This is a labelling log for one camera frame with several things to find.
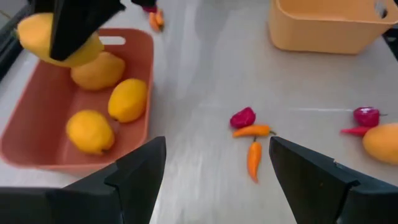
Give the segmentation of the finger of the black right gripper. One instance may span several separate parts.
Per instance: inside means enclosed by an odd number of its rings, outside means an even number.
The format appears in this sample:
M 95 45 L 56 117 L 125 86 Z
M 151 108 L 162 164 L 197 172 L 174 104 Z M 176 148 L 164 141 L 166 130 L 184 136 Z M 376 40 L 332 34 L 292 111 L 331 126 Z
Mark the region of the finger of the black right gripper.
M 55 0 L 27 0 L 33 14 L 53 12 Z
M 126 7 L 121 0 L 55 0 L 50 57 L 64 61 Z

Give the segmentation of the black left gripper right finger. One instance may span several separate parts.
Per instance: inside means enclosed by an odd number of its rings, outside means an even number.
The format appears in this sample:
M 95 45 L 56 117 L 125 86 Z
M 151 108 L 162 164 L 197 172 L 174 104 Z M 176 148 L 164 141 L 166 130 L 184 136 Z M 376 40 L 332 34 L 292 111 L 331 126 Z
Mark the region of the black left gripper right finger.
M 269 156 L 297 224 L 398 224 L 398 187 L 284 138 Z

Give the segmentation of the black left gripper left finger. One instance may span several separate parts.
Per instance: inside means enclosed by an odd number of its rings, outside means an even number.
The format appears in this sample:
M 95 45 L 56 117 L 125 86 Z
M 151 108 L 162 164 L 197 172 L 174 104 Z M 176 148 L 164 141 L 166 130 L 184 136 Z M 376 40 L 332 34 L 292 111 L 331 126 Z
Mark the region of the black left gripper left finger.
M 149 224 L 166 155 L 158 136 L 64 188 L 0 187 L 0 224 Z

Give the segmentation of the yellow mango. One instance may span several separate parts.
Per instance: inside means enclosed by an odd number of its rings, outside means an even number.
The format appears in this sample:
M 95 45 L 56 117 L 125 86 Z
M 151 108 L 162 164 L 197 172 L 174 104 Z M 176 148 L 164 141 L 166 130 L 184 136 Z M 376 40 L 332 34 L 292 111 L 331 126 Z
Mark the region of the yellow mango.
M 77 67 L 94 60 L 104 50 L 97 32 L 94 32 L 65 60 L 50 57 L 50 35 L 52 31 L 53 13 L 36 13 L 21 20 L 17 25 L 17 36 L 26 50 L 44 62 L 60 67 Z
M 72 80 L 84 90 L 102 90 L 117 84 L 126 63 L 109 52 L 101 52 L 96 59 L 71 69 Z
M 363 147 L 373 158 L 398 165 L 398 123 L 371 128 L 363 137 Z
M 146 83 L 129 78 L 114 88 L 108 101 L 108 113 L 120 123 L 135 121 L 145 111 L 146 101 Z
M 110 150 L 115 142 L 114 131 L 107 119 L 98 111 L 81 110 L 66 124 L 68 139 L 81 152 L 101 155 Z

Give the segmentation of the red chili pepper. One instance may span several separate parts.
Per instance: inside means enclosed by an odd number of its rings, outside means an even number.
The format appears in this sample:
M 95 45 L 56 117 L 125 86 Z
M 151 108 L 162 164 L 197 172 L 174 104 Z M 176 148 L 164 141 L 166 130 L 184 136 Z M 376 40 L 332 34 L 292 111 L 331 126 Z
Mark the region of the red chili pepper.
M 358 126 L 354 128 L 342 129 L 340 133 L 363 137 L 370 129 L 371 127 Z

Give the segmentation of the orange plastic basket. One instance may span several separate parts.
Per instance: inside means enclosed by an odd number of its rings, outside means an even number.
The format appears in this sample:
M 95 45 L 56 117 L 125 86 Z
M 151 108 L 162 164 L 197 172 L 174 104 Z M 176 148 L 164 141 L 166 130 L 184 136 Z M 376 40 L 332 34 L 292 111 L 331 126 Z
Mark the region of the orange plastic basket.
M 138 29 L 100 29 L 99 35 L 125 40 L 122 45 L 106 45 L 105 50 L 124 59 L 124 78 L 147 83 L 145 113 L 126 124 L 109 120 L 116 132 L 110 151 L 102 156 L 84 154 L 68 140 L 65 125 L 80 110 L 96 110 L 108 117 L 112 89 L 82 90 L 71 80 L 69 69 L 40 61 L 0 137 L 0 158 L 4 162 L 19 168 L 88 175 L 145 143 L 153 84 L 153 38 Z

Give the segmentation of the yellow plastic basket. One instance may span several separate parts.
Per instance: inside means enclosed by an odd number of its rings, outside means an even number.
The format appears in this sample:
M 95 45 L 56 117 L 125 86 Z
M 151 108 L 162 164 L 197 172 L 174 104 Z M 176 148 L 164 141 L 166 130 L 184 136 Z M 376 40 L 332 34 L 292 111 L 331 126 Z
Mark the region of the yellow plastic basket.
M 394 0 L 270 0 L 268 28 L 281 50 L 358 54 L 398 23 Z

